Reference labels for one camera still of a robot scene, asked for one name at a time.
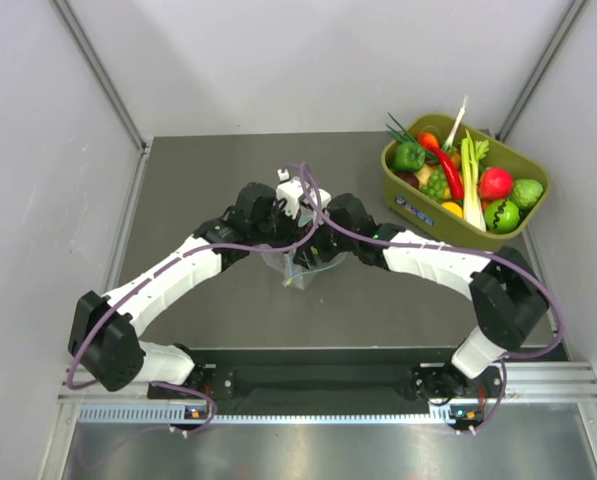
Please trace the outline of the clear zip top bag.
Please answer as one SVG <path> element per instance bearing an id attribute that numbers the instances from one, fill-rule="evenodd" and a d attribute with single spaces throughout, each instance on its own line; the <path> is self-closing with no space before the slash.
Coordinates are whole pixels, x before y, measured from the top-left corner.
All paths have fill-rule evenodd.
<path id="1" fill-rule="evenodd" d="M 310 230 L 313 213 L 302 213 L 298 218 L 297 231 L 288 240 L 274 245 L 263 244 L 265 250 L 281 248 L 286 245 L 294 244 L 301 240 Z M 341 265 L 346 259 L 346 253 L 337 254 L 332 260 L 323 260 L 319 251 L 315 247 L 308 247 L 311 254 L 309 265 L 304 267 L 296 263 L 298 251 L 296 249 L 288 250 L 284 253 L 262 253 L 262 258 L 267 266 L 283 275 L 283 286 L 295 289 L 305 290 L 309 283 L 320 273 L 334 269 Z"/>

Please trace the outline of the green fake bell pepper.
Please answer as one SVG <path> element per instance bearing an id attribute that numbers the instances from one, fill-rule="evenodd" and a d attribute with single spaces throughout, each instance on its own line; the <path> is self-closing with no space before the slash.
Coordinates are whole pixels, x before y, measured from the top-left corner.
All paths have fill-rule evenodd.
<path id="1" fill-rule="evenodd" d="M 425 164 L 426 151 L 418 143 L 400 144 L 395 151 L 392 167 L 397 172 L 416 173 Z"/>

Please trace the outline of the red fake chili pepper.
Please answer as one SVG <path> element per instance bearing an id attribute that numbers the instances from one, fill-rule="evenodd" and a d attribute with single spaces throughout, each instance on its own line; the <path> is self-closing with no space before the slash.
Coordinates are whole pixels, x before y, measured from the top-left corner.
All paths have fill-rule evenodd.
<path id="1" fill-rule="evenodd" d="M 440 148 L 429 150 L 438 160 L 438 167 L 441 168 L 447 178 L 451 192 L 451 199 L 462 201 L 465 196 L 464 186 L 460 174 L 450 157 Z"/>

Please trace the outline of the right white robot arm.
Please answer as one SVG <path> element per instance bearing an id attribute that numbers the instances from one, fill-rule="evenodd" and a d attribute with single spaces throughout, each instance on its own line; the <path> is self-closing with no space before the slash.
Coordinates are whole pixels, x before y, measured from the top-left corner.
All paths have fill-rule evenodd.
<path id="1" fill-rule="evenodd" d="M 299 195 L 285 213 L 298 220 L 312 210 L 315 231 L 296 251 L 295 262 L 312 269 L 341 253 L 384 270 L 417 276 L 471 301 L 477 325 L 452 354 L 444 374 L 447 388 L 465 396 L 481 373 L 506 354 L 515 354 L 549 307 L 544 289 L 524 257 L 504 247 L 497 253 L 460 249 L 427 240 L 394 224 L 378 224 L 352 194 L 324 200 Z"/>

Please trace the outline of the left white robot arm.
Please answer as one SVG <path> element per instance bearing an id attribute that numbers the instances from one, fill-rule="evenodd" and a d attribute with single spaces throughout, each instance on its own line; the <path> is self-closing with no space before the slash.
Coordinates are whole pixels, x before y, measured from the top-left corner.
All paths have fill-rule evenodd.
<path id="1" fill-rule="evenodd" d="M 244 187 L 224 213 L 202 223 L 165 259 L 105 294 L 90 291 L 77 302 L 69 340 L 75 366 L 107 391 L 133 382 L 167 382 L 183 396 L 204 387 L 205 374 L 180 345 L 142 340 L 148 326 L 191 289 L 251 252 L 288 252 L 305 242 L 302 207 L 319 196 L 297 179 L 272 188 Z"/>

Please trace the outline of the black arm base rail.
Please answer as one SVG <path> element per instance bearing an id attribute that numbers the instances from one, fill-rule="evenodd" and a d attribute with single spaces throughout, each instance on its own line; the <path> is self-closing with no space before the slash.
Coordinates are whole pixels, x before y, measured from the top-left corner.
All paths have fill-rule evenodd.
<path id="1" fill-rule="evenodd" d="M 404 414 L 425 404 L 495 399 L 495 366 L 474 379 L 450 368 L 450 348 L 199 349 L 184 385 L 220 414 Z"/>

